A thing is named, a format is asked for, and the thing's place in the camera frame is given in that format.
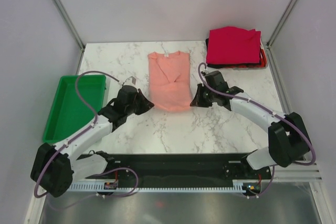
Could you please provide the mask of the pink t shirt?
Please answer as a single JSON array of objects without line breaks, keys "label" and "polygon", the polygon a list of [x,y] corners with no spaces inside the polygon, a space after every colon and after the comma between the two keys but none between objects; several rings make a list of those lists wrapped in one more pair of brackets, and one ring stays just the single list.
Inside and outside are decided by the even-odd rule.
[{"label": "pink t shirt", "polygon": [[158,109],[183,112],[190,109],[190,54],[148,54],[150,100]]}]

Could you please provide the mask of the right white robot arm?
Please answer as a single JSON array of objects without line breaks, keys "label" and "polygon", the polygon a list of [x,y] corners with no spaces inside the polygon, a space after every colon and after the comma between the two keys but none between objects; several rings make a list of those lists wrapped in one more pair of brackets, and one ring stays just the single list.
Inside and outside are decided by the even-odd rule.
[{"label": "right white robot arm", "polygon": [[243,89],[229,87],[219,71],[198,72],[201,83],[191,107],[209,108],[214,103],[249,119],[268,135],[268,146],[251,152],[240,166],[241,174],[254,178],[259,169],[278,165],[299,164],[311,152],[312,145],[300,115],[274,111],[253,100]]}]

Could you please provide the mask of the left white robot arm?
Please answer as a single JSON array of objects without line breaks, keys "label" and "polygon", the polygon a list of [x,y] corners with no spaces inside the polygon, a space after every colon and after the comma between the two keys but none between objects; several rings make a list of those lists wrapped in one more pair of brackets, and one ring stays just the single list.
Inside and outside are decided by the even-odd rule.
[{"label": "left white robot arm", "polygon": [[82,158],[83,152],[123,125],[128,116],[144,114],[153,107],[140,89],[122,86],[117,97],[83,128],[57,144],[44,143],[39,147],[30,174],[36,183],[34,191],[42,187],[53,197],[59,197],[78,180],[96,175],[111,178],[115,173],[112,155],[97,151]]}]

